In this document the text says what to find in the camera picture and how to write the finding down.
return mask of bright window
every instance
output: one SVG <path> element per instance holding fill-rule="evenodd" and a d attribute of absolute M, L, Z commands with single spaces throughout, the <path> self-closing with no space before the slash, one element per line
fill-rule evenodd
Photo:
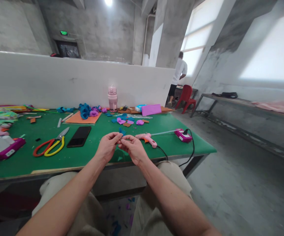
<path fill-rule="evenodd" d="M 187 76 L 192 76 L 200 60 L 222 4 L 223 0 L 205 0 L 191 13 L 181 46 L 181 51 L 184 52 L 183 60 L 188 65 Z"/>
<path fill-rule="evenodd" d="M 284 81 L 284 17 L 276 22 L 240 78 Z"/>

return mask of power cord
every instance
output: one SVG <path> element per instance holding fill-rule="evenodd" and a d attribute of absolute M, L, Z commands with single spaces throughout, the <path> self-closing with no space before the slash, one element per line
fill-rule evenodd
<path fill-rule="evenodd" d="M 167 154 L 164 152 L 164 150 L 163 150 L 160 146 L 157 146 L 157 147 L 165 154 L 166 160 L 168 161 L 168 156 L 167 156 Z"/>
<path fill-rule="evenodd" d="M 187 163 L 190 161 L 190 159 L 191 159 L 191 157 L 193 156 L 193 154 L 194 154 L 194 141 L 193 141 L 193 136 L 192 136 L 191 130 L 190 130 L 190 129 L 186 129 L 186 130 L 183 132 L 183 134 L 184 134 L 184 135 L 187 135 L 187 134 L 188 134 L 188 131 L 190 131 L 191 137 L 192 137 L 193 152 L 192 152 L 192 154 L 190 155 L 189 160 L 186 161 L 185 163 L 181 164 L 180 166 L 183 166 L 184 164 L 187 164 Z"/>

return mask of black smartphone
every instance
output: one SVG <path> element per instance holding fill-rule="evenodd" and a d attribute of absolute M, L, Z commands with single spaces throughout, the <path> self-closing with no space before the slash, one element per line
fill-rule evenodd
<path fill-rule="evenodd" d="M 82 147 L 84 146 L 87 136 L 89 135 L 90 130 L 92 129 L 91 126 L 81 126 L 79 127 L 75 134 L 73 135 L 72 139 L 67 144 L 67 148 L 75 148 L 75 147 Z"/>

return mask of person's left hand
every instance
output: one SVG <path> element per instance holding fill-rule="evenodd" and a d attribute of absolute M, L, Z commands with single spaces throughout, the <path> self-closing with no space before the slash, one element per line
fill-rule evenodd
<path fill-rule="evenodd" d="M 95 156 L 104 159 L 106 163 L 108 163 L 116 150 L 116 146 L 121 144 L 120 139 L 122 135 L 123 134 L 119 132 L 112 132 L 103 136 L 100 140 Z"/>

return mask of black shorts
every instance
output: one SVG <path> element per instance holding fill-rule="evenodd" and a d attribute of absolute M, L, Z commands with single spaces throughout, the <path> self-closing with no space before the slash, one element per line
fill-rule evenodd
<path fill-rule="evenodd" d="M 170 85 L 168 96 L 175 96 L 175 90 L 177 85 Z"/>

